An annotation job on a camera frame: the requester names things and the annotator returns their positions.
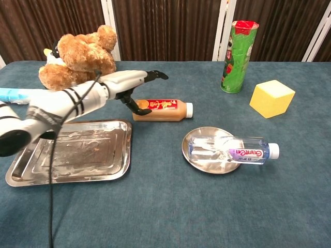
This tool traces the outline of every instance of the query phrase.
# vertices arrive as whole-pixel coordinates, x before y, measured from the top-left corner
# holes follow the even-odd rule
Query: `black cable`
[[[76,109],[76,107],[81,104],[83,99],[88,95],[88,93],[92,90],[93,86],[98,82],[99,78],[101,77],[101,72],[96,71],[97,77],[95,78],[94,82],[92,85],[87,89],[87,91],[82,95],[80,99],[76,102],[76,104],[68,111],[68,113],[62,118],[61,120],[61,126],[63,123],[66,122],[67,118],[69,115]],[[54,153],[55,153],[55,145],[56,145],[56,140],[57,140],[57,134],[55,135],[52,150],[51,150],[51,156],[50,156],[50,168],[49,168],[49,173],[48,173],[48,180],[49,180],[49,188],[50,188],[50,211],[49,211],[49,227],[48,227],[48,242],[49,242],[49,247],[53,248],[53,184],[52,184],[52,166],[53,166],[53,159],[54,159]]]

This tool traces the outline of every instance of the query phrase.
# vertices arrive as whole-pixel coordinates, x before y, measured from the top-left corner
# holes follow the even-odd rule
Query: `brown bottle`
[[[152,110],[144,116],[133,114],[133,119],[137,121],[180,121],[193,116],[193,104],[177,99],[137,100],[136,103],[141,109]]]

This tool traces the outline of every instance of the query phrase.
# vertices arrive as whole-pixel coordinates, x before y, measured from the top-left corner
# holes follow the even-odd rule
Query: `silver plate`
[[[201,127],[197,129],[193,129],[183,139],[182,142],[182,152],[186,160],[193,165],[195,168],[212,174],[224,174],[229,173],[240,166],[240,163],[215,163],[215,162],[205,162],[199,163],[196,161],[192,161],[188,157],[188,143],[192,136],[233,136],[231,133],[214,127]]]
[[[65,124],[56,142],[52,183],[114,180],[130,164],[131,123],[125,120]],[[38,139],[19,152],[6,181],[21,187],[47,184],[53,141]]]

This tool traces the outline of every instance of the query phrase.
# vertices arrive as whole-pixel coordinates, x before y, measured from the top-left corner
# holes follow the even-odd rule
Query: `yellow cube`
[[[256,85],[249,105],[264,118],[274,117],[286,112],[295,91],[277,80]]]

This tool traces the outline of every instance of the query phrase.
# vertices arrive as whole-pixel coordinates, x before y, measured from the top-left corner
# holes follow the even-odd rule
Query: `table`
[[[0,87],[42,88],[41,61],[0,70]],[[331,63],[250,62],[238,94],[220,90],[221,62],[117,63],[118,70],[161,70],[167,81],[138,87],[136,99],[194,105],[181,122],[133,122],[119,101],[78,120],[127,119],[133,125],[130,171],[106,182],[54,186],[55,247],[330,247]],[[264,119],[249,106],[257,83],[296,91],[288,111]],[[26,106],[12,105],[24,117]],[[211,175],[186,162],[190,130],[213,126],[278,143],[280,158]],[[0,158],[0,247],[47,247],[49,188],[13,188]]]

